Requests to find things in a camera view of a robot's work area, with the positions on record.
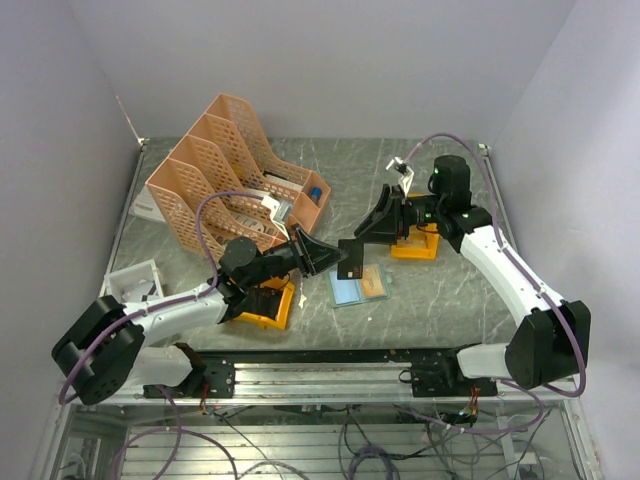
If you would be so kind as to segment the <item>black credit card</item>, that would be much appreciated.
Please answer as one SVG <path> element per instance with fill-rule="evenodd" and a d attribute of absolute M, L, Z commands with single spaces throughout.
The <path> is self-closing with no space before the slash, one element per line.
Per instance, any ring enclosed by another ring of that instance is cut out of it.
<path fill-rule="evenodd" d="M 364 265 L 364 244 L 358 239 L 340 239 L 338 248 L 343 252 L 343 255 L 337 264 L 337 279 L 361 279 Z"/>

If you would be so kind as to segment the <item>yellow bin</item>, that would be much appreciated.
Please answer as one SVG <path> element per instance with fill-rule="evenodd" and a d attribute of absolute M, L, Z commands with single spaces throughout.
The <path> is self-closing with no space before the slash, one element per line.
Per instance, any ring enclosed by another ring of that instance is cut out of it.
<path fill-rule="evenodd" d="M 293 305 L 296 286 L 287 279 L 268 280 L 252 288 L 247 303 L 234 321 L 257 325 L 263 329 L 284 331 Z"/>
<path fill-rule="evenodd" d="M 390 255 L 399 260 L 435 260 L 440 235 L 426 233 L 412 227 L 407 239 L 397 239 L 390 247 Z"/>

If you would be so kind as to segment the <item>wood pattern credit card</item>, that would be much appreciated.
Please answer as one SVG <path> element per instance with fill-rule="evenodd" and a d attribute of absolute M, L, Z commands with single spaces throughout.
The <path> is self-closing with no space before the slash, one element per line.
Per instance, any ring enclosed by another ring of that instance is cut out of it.
<path fill-rule="evenodd" d="M 366 300 L 386 295 L 384 277 L 378 265 L 368 265 L 363 268 L 360 287 Z"/>

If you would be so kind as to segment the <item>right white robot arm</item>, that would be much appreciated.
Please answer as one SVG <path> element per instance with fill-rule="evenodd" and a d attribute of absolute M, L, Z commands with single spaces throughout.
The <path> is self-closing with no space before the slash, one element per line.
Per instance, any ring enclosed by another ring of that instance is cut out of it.
<path fill-rule="evenodd" d="M 428 194 L 409 193 L 414 171 L 400 158 L 388 169 L 399 175 L 395 186 L 384 185 L 380 198 L 356 228 L 364 244 L 395 245 L 411 228 L 433 225 L 455 252 L 473 264 L 507 306 L 516 331 L 507 343 L 461 348 L 456 362 L 440 373 L 442 387 L 459 396 L 476 378 L 507 378 L 531 390 L 560 389 L 557 381 L 577 376 L 577 397 L 586 386 L 591 312 L 584 302 L 568 301 L 543 282 L 509 244 L 494 216 L 472 201 L 471 171 L 454 155 L 434 161 Z"/>

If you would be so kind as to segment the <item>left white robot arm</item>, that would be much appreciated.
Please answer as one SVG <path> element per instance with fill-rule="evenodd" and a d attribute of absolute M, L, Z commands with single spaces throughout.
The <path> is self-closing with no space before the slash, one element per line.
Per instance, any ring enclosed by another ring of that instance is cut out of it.
<path fill-rule="evenodd" d="M 94 300 L 51 351 L 65 376 L 60 403 L 106 400 L 131 377 L 144 349 L 183 330 L 240 316 L 250 290 L 266 281 L 293 270 L 315 276 L 347 257 L 346 250 L 295 226 L 288 241 L 265 251 L 248 237 L 231 240 L 211 279 L 185 294 L 132 304 L 111 295 Z"/>

